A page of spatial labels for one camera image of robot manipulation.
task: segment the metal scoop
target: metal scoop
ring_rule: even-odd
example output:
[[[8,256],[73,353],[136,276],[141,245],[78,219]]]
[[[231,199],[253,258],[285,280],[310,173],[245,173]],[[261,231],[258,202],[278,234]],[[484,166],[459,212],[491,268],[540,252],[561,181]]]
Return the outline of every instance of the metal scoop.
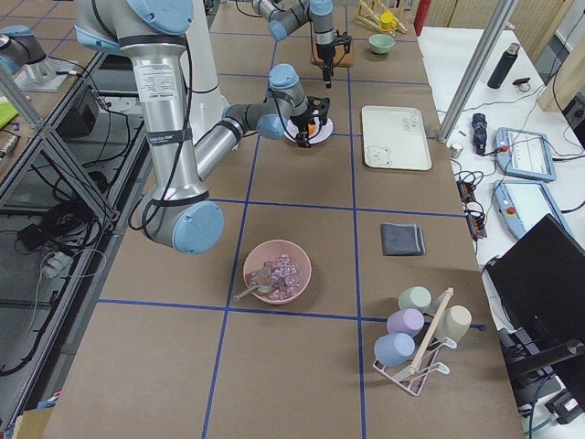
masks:
[[[240,299],[250,293],[256,293],[260,295],[273,293],[277,287],[278,285],[271,281],[271,279],[266,274],[254,272],[250,277],[250,287],[242,291],[240,294],[234,295],[234,302],[239,302]]]

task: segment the wooden coaster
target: wooden coaster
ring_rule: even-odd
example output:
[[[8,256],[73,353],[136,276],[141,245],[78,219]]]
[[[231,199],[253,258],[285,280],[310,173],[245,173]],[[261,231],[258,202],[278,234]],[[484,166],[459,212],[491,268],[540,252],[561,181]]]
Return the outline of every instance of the wooden coaster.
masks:
[[[323,66],[323,62],[317,57],[317,46],[313,43],[313,51],[311,53],[311,64],[315,66]],[[337,46],[335,48],[335,58],[333,61],[334,67],[351,67],[354,65],[354,54],[350,51],[344,53],[343,46]]]

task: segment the bowl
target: bowl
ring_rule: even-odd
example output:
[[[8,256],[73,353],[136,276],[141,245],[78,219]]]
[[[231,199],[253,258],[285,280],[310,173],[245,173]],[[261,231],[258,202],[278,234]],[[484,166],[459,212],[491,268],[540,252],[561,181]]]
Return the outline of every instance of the bowl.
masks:
[[[394,38],[390,35],[376,34],[369,38],[369,48],[377,55],[384,55],[394,47]]]
[[[300,273],[303,275],[302,283],[297,288],[297,292],[285,299],[282,300],[274,300],[270,299],[273,294],[261,295],[261,294],[254,294],[258,297],[262,302],[271,305],[283,305],[288,304],[289,302],[296,299],[299,295],[303,293],[306,289],[309,281],[311,280],[311,260],[307,253],[299,247],[294,242],[284,241],[284,240],[272,240],[266,241],[262,244],[258,245],[254,250],[250,252],[246,261],[244,261],[243,267],[243,274],[244,274],[244,283],[248,287],[248,274],[254,272],[256,270],[261,269],[264,266],[264,263],[267,261],[275,261],[276,259],[280,258],[281,255],[288,254],[291,258],[291,262],[294,262],[299,267]]]

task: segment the green bowl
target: green bowl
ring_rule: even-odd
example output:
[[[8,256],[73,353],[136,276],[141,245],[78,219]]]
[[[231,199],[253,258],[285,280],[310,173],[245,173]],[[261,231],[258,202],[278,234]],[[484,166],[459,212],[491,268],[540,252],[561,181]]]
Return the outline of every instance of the green bowl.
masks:
[[[394,38],[390,35],[376,34],[369,38],[369,48],[378,55],[388,53],[394,47]]]

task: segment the purple cup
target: purple cup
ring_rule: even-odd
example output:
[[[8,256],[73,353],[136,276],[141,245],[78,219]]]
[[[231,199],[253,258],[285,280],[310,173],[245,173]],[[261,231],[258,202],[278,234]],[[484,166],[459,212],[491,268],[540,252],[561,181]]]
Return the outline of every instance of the purple cup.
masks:
[[[390,317],[386,322],[386,328],[389,334],[401,332],[415,337],[419,334],[424,325],[424,317],[422,312],[415,308],[404,308]]]

